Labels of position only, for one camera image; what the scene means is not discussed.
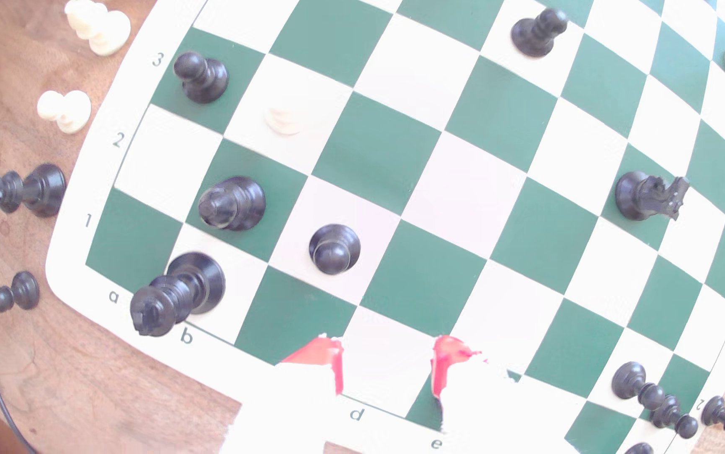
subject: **wooden table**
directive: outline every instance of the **wooden table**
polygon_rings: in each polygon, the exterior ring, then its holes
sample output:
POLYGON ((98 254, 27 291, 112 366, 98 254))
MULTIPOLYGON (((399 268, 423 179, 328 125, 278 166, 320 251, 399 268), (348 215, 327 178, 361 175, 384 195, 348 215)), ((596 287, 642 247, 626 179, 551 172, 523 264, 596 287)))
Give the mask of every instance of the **wooden table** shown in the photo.
MULTIPOLYGON (((134 37, 154 2, 106 4, 130 17, 134 37)), ((50 161, 71 175, 86 129, 60 133, 37 116, 37 98, 84 90, 95 115, 132 42, 95 56, 68 26, 64 5, 0 0, 0 173, 25 176, 50 161)), ((25 209, 0 213, 0 285, 29 270, 43 290, 36 309, 0 314, 0 387, 26 438, 42 452, 216 452, 239 402, 155 362, 51 294, 45 257, 53 226, 25 209)), ((725 432, 706 430, 696 451, 725 453, 725 432)))

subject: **chess piece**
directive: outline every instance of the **chess piece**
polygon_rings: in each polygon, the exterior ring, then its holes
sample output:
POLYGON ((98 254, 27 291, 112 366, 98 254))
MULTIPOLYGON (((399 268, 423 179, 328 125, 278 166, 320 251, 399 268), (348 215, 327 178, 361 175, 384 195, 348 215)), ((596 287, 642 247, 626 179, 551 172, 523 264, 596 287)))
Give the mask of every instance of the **chess piece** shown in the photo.
POLYGON ((724 397, 716 396, 707 401, 704 409, 701 410, 701 422, 705 426, 724 423, 725 430, 725 402, 724 397))
POLYGON ((567 15, 547 8, 534 18, 522 18, 511 29, 511 40, 529 57, 544 57, 553 50, 554 38, 567 30, 567 15))
POLYGON ((217 229, 239 232, 258 224, 264 216, 266 199, 257 182, 243 176, 231 177, 205 191, 198 202, 200 219, 217 229))
POLYGON ((49 90, 37 100, 37 115, 55 121, 64 133, 74 134, 88 123, 90 98, 80 90, 69 91, 65 96, 49 90))
POLYGON ((360 256, 360 239, 345 225, 329 224, 319 228, 309 242, 309 256, 327 275, 347 271, 360 256))
POLYGON ((38 217, 54 216, 65 195, 65 175, 54 164, 41 164, 25 179, 14 170, 0 176, 0 209, 12 213, 23 202, 38 217))
POLYGON ((228 73, 222 62, 186 52, 174 61, 174 73, 183 81, 183 92, 196 103, 211 103, 227 88, 228 73))
POLYGON ((20 272, 12 278, 12 285, 0 287, 0 312, 12 309, 14 304, 21 309, 34 309, 40 300, 40 287, 30 272, 20 272))
POLYGON ((204 253, 185 253, 130 301, 132 324, 142 336, 163 336, 189 314, 214 309, 225 293, 225 274, 204 253))
POLYGON ((623 216, 643 221, 654 214, 663 214, 676 221, 690 182, 677 177, 666 186, 662 177, 633 171, 624 174, 615 186, 615 202, 623 216))
POLYGON ((612 378, 612 391, 621 399, 637 397, 651 411, 665 401, 665 391, 654 383, 646 383, 646 369, 633 361, 623 364, 612 378))

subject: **black chess piece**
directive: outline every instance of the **black chess piece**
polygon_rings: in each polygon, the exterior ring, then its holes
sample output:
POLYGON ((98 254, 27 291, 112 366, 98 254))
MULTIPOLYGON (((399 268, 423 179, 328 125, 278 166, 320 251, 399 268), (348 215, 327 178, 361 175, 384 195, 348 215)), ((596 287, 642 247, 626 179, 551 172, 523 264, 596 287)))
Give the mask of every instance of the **black chess piece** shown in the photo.
POLYGON ((716 396, 707 401, 704 409, 701 411, 701 422, 705 426, 712 424, 724 423, 725 430, 725 402, 724 397, 716 396))
POLYGON ((163 336, 189 314, 214 309, 224 294, 225 274, 219 264, 204 253, 185 253, 169 263, 165 275, 135 293, 132 324, 142 336, 163 336))
POLYGON ((186 52, 174 61, 174 73, 183 81, 183 93, 196 103, 216 101, 227 88, 228 73, 221 61, 186 52))
POLYGON ((668 186, 662 177, 633 171, 624 174, 615 186, 615 202, 623 216, 643 221, 655 214, 663 214, 676 221, 683 205, 690 181, 677 177, 668 186))
POLYGON ((547 8, 536 18, 522 18, 511 29, 511 40, 529 57, 544 57, 553 50, 556 36, 567 30, 567 15, 547 8))
POLYGON ((315 266, 327 275, 347 271, 360 257, 357 233, 341 224, 319 228, 309 242, 309 256, 315 266))
POLYGON ((12 213, 21 203, 38 217, 54 216, 65 196, 65 175, 54 164, 37 166, 25 179, 14 170, 0 176, 0 209, 12 213))
POLYGON ((210 187, 200 196, 200 219, 217 229, 242 231, 254 227, 264 216, 266 199, 257 182, 231 177, 210 187))
POLYGON ((40 300, 40 286, 30 272, 20 272, 12 278, 12 285, 0 287, 0 312, 17 304, 21 309, 34 309, 40 300))
POLYGON ((665 391, 654 383, 646 383, 646 369, 630 361, 623 364, 612 378, 612 391, 621 399, 637 397, 643 407, 655 410, 665 401, 665 391))

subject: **chessboard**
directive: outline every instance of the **chessboard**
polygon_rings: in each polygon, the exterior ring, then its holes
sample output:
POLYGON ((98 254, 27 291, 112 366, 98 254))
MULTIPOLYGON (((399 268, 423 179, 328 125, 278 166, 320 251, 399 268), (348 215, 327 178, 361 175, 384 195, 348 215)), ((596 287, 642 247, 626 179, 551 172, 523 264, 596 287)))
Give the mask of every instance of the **chessboard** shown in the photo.
POLYGON ((723 0, 158 0, 70 175, 47 278, 238 401, 310 339, 342 337, 329 441, 356 451, 443 450, 429 359, 453 335, 508 366, 547 436, 688 452, 703 424, 656 428, 611 380, 637 361, 696 418, 725 391, 724 56, 723 0), (511 28, 546 7, 567 29, 526 57, 511 28), (183 92, 186 52, 226 67, 216 101, 183 92), (268 126, 280 107, 298 133, 268 126), (621 214, 630 171, 686 178, 678 219, 621 214), (266 211, 216 229, 198 201, 235 176, 266 211), (309 252, 327 224, 361 245, 335 275, 309 252), (219 264, 224 297, 139 335, 133 295, 187 252, 219 264))

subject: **white pawn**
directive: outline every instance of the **white pawn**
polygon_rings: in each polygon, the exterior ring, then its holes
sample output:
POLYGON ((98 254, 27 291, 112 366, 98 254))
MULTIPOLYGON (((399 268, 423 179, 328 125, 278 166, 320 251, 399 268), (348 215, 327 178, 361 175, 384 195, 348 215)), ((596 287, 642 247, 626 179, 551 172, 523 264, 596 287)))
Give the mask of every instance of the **white pawn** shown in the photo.
POLYGON ((90 118, 90 98, 79 90, 70 91, 65 96, 49 90, 37 100, 37 115, 55 121, 66 134, 74 134, 90 118))

